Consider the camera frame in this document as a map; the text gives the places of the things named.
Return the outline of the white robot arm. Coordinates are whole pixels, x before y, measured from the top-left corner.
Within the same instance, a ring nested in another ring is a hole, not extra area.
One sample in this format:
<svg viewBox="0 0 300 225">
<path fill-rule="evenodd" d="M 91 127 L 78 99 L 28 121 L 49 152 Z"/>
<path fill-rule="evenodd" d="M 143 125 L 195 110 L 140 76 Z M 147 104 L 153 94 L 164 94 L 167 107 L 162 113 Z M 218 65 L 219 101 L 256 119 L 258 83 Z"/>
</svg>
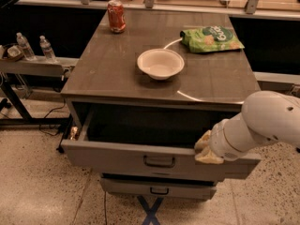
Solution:
<svg viewBox="0 0 300 225">
<path fill-rule="evenodd" d="M 223 119 L 201 136 L 194 146 L 195 160 L 221 164 L 279 142 L 300 148 L 299 98 L 260 91 L 245 99 L 239 114 Z"/>
</svg>

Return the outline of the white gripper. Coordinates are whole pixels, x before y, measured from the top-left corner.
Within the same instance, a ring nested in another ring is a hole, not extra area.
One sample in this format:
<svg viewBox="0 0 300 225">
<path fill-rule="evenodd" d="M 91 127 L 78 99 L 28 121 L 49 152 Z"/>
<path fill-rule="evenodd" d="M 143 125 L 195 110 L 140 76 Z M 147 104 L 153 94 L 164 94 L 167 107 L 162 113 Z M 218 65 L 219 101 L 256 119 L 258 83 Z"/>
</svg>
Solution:
<svg viewBox="0 0 300 225">
<path fill-rule="evenodd" d="M 205 164 L 222 164 L 224 159 L 237 160 L 249 150 L 263 145 L 266 145 L 266 138 L 250 129 L 239 113 L 215 124 L 212 131 L 207 130 L 196 141 L 194 149 L 202 151 L 195 160 Z"/>
</svg>

